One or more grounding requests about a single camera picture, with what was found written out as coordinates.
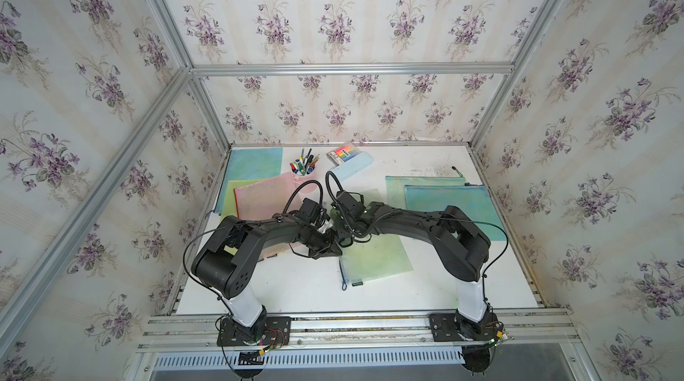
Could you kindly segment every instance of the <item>black mounting plate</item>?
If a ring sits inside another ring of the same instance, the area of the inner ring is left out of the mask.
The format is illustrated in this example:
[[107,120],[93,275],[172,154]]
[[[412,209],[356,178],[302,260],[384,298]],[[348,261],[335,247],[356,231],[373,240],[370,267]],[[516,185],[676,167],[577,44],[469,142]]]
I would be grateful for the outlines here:
[[[266,329],[264,330],[265,337],[261,339],[260,345],[271,345],[273,341],[276,345],[282,344],[287,345],[290,341],[290,323],[292,322],[291,317],[276,317],[276,316],[266,316]],[[237,347],[244,345],[235,334],[235,322],[230,317],[224,317],[221,321],[221,330],[224,334],[219,333],[216,343],[219,347]]]
[[456,317],[455,313],[434,313],[430,315],[430,330],[434,342],[463,341],[463,338],[458,334],[454,317]]

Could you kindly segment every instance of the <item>aluminum frame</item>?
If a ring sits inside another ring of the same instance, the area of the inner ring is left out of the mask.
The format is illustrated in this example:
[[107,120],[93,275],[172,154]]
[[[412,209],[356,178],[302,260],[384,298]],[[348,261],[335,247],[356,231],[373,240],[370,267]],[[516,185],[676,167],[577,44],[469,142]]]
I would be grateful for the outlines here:
[[562,4],[563,0],[544,0],[540,6],[536,17],[532,21],[532,25],[529,27],[523,42],[520,44],[520,49],[515,57],[513,57],[515,69],[510,75],[503,78],[497,92],[482,113],[480,123],[478,123],[475,128],[475,132],[471,139],[471,146],[474,149],[478,149],[482,144],[492,123],[499,115],[503,103],[508,98],[513,85],[517,83],[518,79],[523,75],[523,71],[525,71],[527,64],[532,59],[532,55],[536,48],[542,44],[544,34],[549,29],[549,26],[551,26],[551,23],[553,22],[556,13],[562,7]]
[[117,155],[107,165],[78,210],[64,224],[55,240],[24,277],[21,286],[0,313],[0,355],[5,355],[26,323],[40,308],[50,288],[57,282],[76,249],[90,232],[92,224],[97,221],[114,196],[121,178],[138,159],[189,79],[190,68],[179,69],[176,72]]
[[196,65],[198,77],[240,75],[353,75],[353,74],[510,74],[511,62],[406,62],[374,64],[236,64]]

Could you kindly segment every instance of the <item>pencil case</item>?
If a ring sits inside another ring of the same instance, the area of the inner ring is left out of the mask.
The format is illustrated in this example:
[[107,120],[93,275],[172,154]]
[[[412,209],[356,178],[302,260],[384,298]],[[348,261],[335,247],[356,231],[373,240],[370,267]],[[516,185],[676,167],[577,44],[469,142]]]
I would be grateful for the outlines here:
[[368,153],[360,153],[350,158],[346,162],[330,169],[340,181],[352,177],[355,173],[362,171],[373,163],[373,158]]

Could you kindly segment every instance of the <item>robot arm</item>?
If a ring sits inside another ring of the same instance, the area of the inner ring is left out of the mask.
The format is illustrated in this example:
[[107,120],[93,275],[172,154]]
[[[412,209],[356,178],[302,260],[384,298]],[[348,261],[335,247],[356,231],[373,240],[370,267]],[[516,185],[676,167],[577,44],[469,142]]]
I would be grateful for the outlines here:
[[[490,241],[460,209],[448,206],[441,212],[414,212],[379,202],[366,207],[344,190],[333,198],[333,207],[339,213],[333,228],[329,228],[326,211],[308,198],[299,210],[275,214],[269,220],[228,216],[193,260],[192,274],[221,297],[239,324],[244,342],[258,342],[265,327],[266,310],[248,285],[262,249],[299,241],[309,248],[309,255],[303,256],[340,256],[341,242],[370,233],[399,234],[431,243],[445,269],[461,281],[454,319],[457,332],[466,340],[484,339],[483,332],[491,330],[486,326],[497,321],[485,300],[480,276]],[[235,255],[226,246],[238,249]]]

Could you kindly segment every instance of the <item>metal extrusion bar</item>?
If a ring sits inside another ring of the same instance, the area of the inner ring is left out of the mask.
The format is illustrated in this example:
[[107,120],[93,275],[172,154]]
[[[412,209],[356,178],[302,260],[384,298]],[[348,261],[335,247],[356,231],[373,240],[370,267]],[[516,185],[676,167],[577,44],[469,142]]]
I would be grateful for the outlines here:
[[503,103],[508,98],[510,91],[518,79],[523,75],[527,63],[532,58],[534,51],[539,46],[546,33],[549,29],[553,18],[555,17],[558,10],[561,8],[563,0],[544,0],[541,7],[537,11],[537,15],[529,27],[523,42],[520,44],[520,49],[513,59],[513,64],[515,65],[512,74],[508,75],[503,79],[503,82],[499,86],[497,92],[494,94],[492,101],[489,106],[484,110],[482,119],[475,129],[475,133],[471,140],[471,146],[477,149],[480,144],[482,144],[484,136],[487,134],[487,130],[492,126],[492,123],[497,118]]
[[236,64],[196,65],[198,77],[239,75],[353,75],[353,74],[509,74],[510,62],[406,62],[377,64]]
[[2,310],[0,313],[0,355],[4,356],[16,341],[17,335],[47,297],[51,286],[66,270],[71,257],[90,231],[92,224],[97,221],[98,216],[118,189],[121,178],[135,163],[164,115],[183,90],[190,78],[189,72],[190,68],[181,69],[172,78],[118,154],[109,163],[96,185],[90,189],[78,210],[64,224],[55,240],[26,275],[19,289]]
[[[435,342],[432,341],[428,317],[431,313],[442,312],[445,311],[282,314],[293,318],[289,345],[283,347],[283,350],[431,346]],[[580,341],[565,308],[504,308],[495,312],[512,337],[507,343]],[[138,349],[145,352],[220,350],[216,346],[218,333],[215,322],[218,317],[219,315],[150,317],[138,339]],[[479,343],[453,341],[450,344]]]
[[202,83],[199,78],[192,78],[188,84],[190,91],[195,95],[195,102],[200,108],[200,113],[202,115],[202,120],[204,120],[207,125],[209,125],[209,133],[218,143],[219,149],[223,152],[230,149],[230,143],[226,135],[223,126],[221,125],[221,120],[216,110],[216,106],[213,104],[209,91]]

